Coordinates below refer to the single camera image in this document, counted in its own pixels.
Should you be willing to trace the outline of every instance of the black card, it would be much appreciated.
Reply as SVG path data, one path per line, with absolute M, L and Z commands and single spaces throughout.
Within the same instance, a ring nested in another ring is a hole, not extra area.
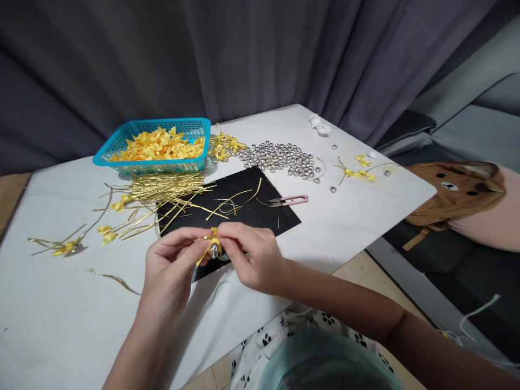
M 213 187 L 211 191 L 196 195 L 192 203 L 213 211 L 218 207 L 219 204 L 223 202 L 223 200 L 213 199 L 216 198 L 226 200 L 239 192 L 252 190 L 233 198 L 235 205 L 237 207 L 241 206 L 255 194 L 260 179 L 262 179 L 262 184 L 260 185 L 260 190 L 258 191 L 257 196 L 250 200 L 243 208 L 238 210 L 236 216 L 232 213 L 223 214 L 222 211 L 218 211 L 220 214 L 229 217 L 229 220 L 216 215 L 212 215 L 209 220 L 206 220 L 209 215 L 207 211 L 197 207 L 191 207 L 186 210 L 186 214 L 191 215 L 174 219 L 173 222 L 168 226 L 168 229 L 162 233 L 162 236 L 170 231 L 182 228 L 183 226 L 196 226 L 198 228 L 210 229 L 214 226 L 218 227 L 218 225 L 220 225 L 222 222 L 242 222 L 255 228 L 269 228 L 273 231 L 275 236 L 279 236 L 283 232 L 286 232 L 301 223 L 300 219 L 296 216 L 296 214 L 294 214 L 294 211 L 290 206 L 268 207 L 259 202 L 261 201 L 263 203 L 269 204 L 271 199 L 281 198 L 282 196 L 278 190 L 271 185 L 267 177 L 258 167 L 248 168 L 215 181 L 213 184 L 215 184 L 216 187 Z M 164 205 L 159 209 L 159 214 L 164 215 L 171 209 L 171 207 L 172 205 L 169 203 Z M 222 206 L 222 209 L 224 211 L 228 211 L 232 209 L 232 206 L 228 202 L 226 205 Z M 170 219 L 168 217 L 164 218 L 159 223 L 161 229 L 168 222 L 170 222 Z M 192 283 L 202 279 L 204 276 L 209 275 L 210 273 L 218 270 L 228 263 L 230 263 L 229 260 L 222 261 L 215 259 L 209 261 L 208 264 L 204 267 L 198 267 L 193 274 Z

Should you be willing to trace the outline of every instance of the pink thread snips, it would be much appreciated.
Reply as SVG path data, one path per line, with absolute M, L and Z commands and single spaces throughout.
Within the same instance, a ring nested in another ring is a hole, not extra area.
M 276 198 L 271 199 L 269 202 L 272 203 L 269 207 L 281 207 L 281 206 L 292 206 L 300 203 L 307 203 L 309 201 L 309 197 L 307 195 L 298 195 L 295 197 L 286 197 L 286 198 Z

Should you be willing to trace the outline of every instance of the table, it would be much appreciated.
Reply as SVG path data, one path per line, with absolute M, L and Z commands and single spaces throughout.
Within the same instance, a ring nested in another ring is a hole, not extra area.
M 393 165 L 371 171 L 375 183 L 346 179 L 338 156 L 353 170 L 354 156 L 372 149 L 331 125 L 328 137 L 310 128 L 311 111 L 293 105 L 222 124 L 225 133 L 248 145 L 270 140 L 291 142 L 321 158 L 327 167 L 321 184 L 288 176 L 266 176 L 283 196 L 306 194 L 309 202 L 293 206 L 302 223 L 278 237 L 282 254 L 332 273 L 436 193 L 408 170 Z M 377 153 L 373 166 L 391 160 Z M 244 169 L 237 158 L 220 163 L 213 181 Z M 125 241 L 101 246 L 93 231 L 87 250 L 72 257 L 31 256 L 39 250 L 28 237 L 61 240 L 83 223 L 92 224 L 106 205 L 103 183 L 124 183 L 118 173 L 84 158 L 34 174 L 0 248 L 0 381 L 9 389 L 101 388 L 134 319 L 139 297 L 107 278 L 85 272 L 94 268 L 117 275 L 140 291 L 146 249 L 153 229 Z M 331 193 L 329 188 L 338 191 Z M 119 225 L 122 215 L 107 212 L 100 225 Z M 192 285 L 178 325 L 175 349 L 168 353 L 159 387 L 177 389 L 210 367 L 290 304 L 242 286 L 229 264 Z

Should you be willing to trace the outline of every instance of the pink pillow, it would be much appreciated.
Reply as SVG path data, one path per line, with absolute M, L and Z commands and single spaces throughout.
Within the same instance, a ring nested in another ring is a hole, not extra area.
M 499 166 L 504 175 L 504 198 L 490 210 L 461 219 L 452 219 L 450 227 L 463 236 L 510 252 L 520 252 L 520 174 Z

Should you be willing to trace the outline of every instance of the bear ear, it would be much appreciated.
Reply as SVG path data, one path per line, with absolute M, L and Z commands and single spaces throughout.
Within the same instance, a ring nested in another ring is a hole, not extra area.
M 466 168 L 468 171 L 476 172 L 488 178 L 493 178 L 498 173 L 498 166 L 492 162 L 465 161 L 460 162 L 459 165 Z
M 475 186 L 475 189 L 480 192 L 500 192 L 504 193 L 504 189 L 500 187 L 498 184 L 492 182 L 491 180 L 485 180 L 478 183 Z

